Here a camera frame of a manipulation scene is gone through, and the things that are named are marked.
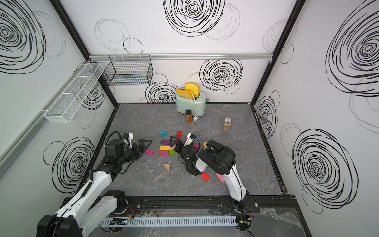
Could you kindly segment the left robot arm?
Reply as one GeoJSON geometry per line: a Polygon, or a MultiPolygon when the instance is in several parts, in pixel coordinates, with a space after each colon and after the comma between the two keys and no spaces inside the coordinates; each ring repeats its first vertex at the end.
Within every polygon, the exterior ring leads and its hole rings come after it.
{"type": "Polygon", "coordinates": [[[90,171],[86,184],[56,213],[39,221],[38,237],[87,237],[109,214],[123,214],[128,209],[123,191],[103,191],[122,173],[123,164],[139,160],[152,140],[139,139],[134,143],[131,133],[115,134],[117,139],[106,138],[105,156],[90,171]]]}

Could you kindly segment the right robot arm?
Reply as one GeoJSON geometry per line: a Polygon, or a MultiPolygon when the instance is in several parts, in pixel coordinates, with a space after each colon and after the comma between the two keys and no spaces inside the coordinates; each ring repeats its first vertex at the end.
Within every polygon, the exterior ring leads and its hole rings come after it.
{"type": "Polygon", "coordinates": [[[203,149],[194,148],[197,138],[189,134],[185,142],[175,136],[170,136],[170,146],[179,154],[179,161],[186,166],[186,171],[197,176],[204,174],[209,167],[224,178],[229,189],[234,208],[244,212],[249,208],[249,192],[244,187],[236,167],[236,153],[229,147],[208,140],[203,149]]]}

